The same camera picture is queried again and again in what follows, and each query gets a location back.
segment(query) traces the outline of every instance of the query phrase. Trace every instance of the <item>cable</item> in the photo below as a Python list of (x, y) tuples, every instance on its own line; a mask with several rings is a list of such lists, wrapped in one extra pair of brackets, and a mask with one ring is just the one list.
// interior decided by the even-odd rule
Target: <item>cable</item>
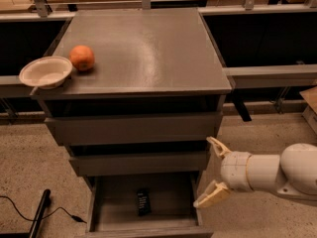
[[(5, 196), (5, 195), (0, 195), (0, 198), (5, 198), (5, 199), (8, 199), (13, 207), (15, 208), (15, 210), (18, 212), (18, 214), (20, 215), (20, 217), (22, 217), (23, 219), (27, 220), (27, 221), (37, 221), (36, 219), (30, 219), (30, 218), (26, 218), (25, 216), (23, 216), (23, 214), (20, 212), (20, 210), (17, 208), (16, 204), (14, 203), (14, 201), (9, 197), (9, 196)], [(82, 220), (82, 218), (78, 217), (78, 216), (75, 216), (75, 215), (71, 215), (67, 210), (65, 210), (63, 207), (58, 207), (56, 210), (54, 210), (53, 212), (51, 212), (50, 214), (48, 214), (47, 216), (43, 217), (43, 219), (46, 219), (48, 217), (51, 217), (54, 213), (56, 213), (59, 209), (63, 210), (65, 213), (67, 213), (74, 221), (76, 222), (82, 222), (82, 223), (85, 223), (87, 224), (86, 221)]]

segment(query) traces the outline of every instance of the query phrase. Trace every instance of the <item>bowl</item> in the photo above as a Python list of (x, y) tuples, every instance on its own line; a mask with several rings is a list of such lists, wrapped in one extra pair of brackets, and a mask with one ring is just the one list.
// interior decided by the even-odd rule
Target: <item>bowl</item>
[(72, 64), (69, 59), (45, 57), (25, 65), (19, 74), (19, 79), (29, 86), (53, 89), (63, 84), (71, 71)]

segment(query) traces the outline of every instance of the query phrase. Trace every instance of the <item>concrete floor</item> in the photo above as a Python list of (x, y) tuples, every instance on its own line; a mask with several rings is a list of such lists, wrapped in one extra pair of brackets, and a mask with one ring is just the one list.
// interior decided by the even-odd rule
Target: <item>concrete floor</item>
[[(237, 115), (226, 116), (218, 139), (231, 150), (253, 154), (280, 154), (294, 143), (317, 145), (316, 134), (301, 113), (253, 115), (244, 123)], [(28, 118), (8, 125), (0, 120), (0, 194), (10, 196), (21, 212), (33, 218), (42, 193), (52, 191), (52, 205), (87, 219), (90, 192), (67, 161), (68, 154), (56, 145), (41, 119)], [(217, 177), (219, 162), (212, 159), (199, 186)], [(215, 238), (317, 237), (317, 208), (276, 198), (268, 193), (233, 193), (202, 211), (204, 224)], [(0, 233), (27, 231), (11, 203), (0, 198)], [(63, 211), (43, 221), (39, 237), (70, 238), (84, 234), (85, 224), (76, 223)]]

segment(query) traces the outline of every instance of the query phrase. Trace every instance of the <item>orange ball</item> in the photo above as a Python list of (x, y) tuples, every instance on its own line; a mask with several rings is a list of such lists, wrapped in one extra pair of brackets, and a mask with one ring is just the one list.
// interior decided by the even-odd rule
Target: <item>orange ball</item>
[(93, 68), (95, 55), (89, 47), (78, 45), (70, 51), (69, 60), (79, 71), (86, 71)]

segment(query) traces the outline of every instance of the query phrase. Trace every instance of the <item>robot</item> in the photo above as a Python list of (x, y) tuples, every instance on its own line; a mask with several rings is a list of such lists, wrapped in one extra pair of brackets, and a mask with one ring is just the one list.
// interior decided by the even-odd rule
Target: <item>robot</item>
[(233, 152), (213, 137), (207, 141), (222, 159), (222, 182), (212, 180), (194, 202), (209, 207), (230, 196), (231, 191), (266, 191), (278, 197), (307, 203), (317, 201), (317, 147), (294, 144), (281, 155)]

